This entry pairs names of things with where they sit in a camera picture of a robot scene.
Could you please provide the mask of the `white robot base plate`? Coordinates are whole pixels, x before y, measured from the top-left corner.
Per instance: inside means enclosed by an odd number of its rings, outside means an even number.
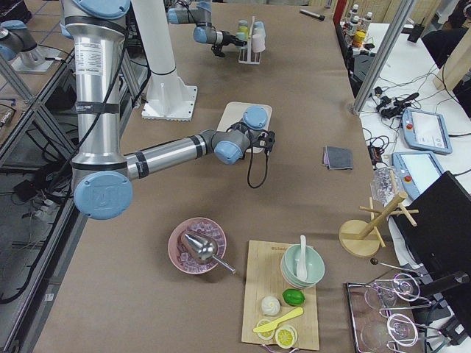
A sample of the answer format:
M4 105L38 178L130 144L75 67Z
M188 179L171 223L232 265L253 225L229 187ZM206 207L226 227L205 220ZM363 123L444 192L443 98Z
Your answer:
M156 90L157 97L146 97L142 118L168 121L190 121L193 116L197 87L178 86L170 88L163 83Z

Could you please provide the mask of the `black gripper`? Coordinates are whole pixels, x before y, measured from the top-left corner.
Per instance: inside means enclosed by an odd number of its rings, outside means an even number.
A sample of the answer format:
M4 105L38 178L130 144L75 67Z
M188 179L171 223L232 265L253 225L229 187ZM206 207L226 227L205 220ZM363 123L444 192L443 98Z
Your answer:
M264 130L257 139L257 147L262 149L264 154L271 154L275 144L275 132Z
M217 30L214 30L213 32L214 32L214 39L210 41L210 43L212 44L211 51L217 57L225 57L225 54L222 52L222 48L224 46L233 44L238 47L243 47L247 45L246 40L241 40L237 38L235 35L231 35L229 32L217 31Z

